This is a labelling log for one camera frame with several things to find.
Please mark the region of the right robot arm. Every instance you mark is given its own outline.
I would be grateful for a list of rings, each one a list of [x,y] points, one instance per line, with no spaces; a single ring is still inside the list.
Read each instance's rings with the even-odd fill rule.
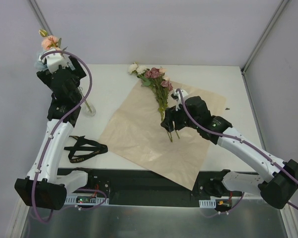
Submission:
[[[199,96],[188,97],[185,91],[172,93],[176,105],[167,108],[161,126],[168,132],[185,127],[196,130],[214,145],[228,150],[249,165],[256,173],[241,174],[222,170],[203,188],[214,197],[230,191],[259,195],[276,209],[282,209],[298,189],[298,163],[284,161],[247,140],[233,125],[220,116],[213,116]]]

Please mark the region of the black ribbon gold lettering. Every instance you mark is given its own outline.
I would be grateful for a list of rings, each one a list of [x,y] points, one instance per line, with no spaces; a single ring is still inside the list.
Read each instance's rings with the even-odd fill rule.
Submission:
[[[107,145],[86,139],[85,136],[71,135],[70,138],[74,139],[76,143],[73,146],[64,147],[64,150],[69,152],[68,159],[72,164],[81,163],[108,152]]]

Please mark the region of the blue flower stem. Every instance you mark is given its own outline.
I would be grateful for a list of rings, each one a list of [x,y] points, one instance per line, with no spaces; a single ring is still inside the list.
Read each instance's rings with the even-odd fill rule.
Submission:
[[[36,61],[35,61],[35,68],[37,71],[46,71],[48,69],[47,63],[41,60],[41,56],[45,53],[45,51],[41,51],[37,53]]]

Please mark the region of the peach rose stem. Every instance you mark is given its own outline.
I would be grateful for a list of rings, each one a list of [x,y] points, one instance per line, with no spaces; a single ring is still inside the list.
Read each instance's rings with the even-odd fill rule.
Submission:
[[[50,50],[51,48],[55,48],[56,50],[66,51],[67,47],[61,48],[62,39],[58,38],[54,35],[50,35],[46,30],[40,29],[39,34],[43,37],[41,46],[44,51]]]

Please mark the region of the orange wrapping paper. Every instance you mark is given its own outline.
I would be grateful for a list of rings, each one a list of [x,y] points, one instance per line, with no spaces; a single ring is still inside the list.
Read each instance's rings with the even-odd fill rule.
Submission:
[[[137,82],[109,120],[100,143],[110,152],[192,190],[211,143],[187,127],[173,132],[170,140],[160,126],[157,108],[152,91]]]

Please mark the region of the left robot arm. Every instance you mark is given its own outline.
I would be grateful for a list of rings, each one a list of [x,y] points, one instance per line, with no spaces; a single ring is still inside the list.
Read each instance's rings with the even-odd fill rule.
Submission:
[[[61,51],[46,52],[40,61],[47,70],[37,72],[52,91],[47,128],[41,148],[25,178],[18,178],[14,188],[25,205],[60,210],[67,195],[81,189],[92,192],[94,179],[87,172],[74,170],[58,178],[58,167],[66,142],[78,119],[83,96],[80,80],[86,76],[78,60]]]

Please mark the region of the artificial flower bunch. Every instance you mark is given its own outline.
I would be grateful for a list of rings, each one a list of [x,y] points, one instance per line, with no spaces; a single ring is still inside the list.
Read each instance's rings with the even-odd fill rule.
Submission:
[[[165,111],[168,108],[168,97],[173,90],[172,83],[165,73],[166,69],[163,67],[152,67],[150,69],[136,62],[128,67],[128,74],[135,75],[141,81],[143,87],[147,87],[153,92],[158,103],[157,110],[161,121],[165,118]]]

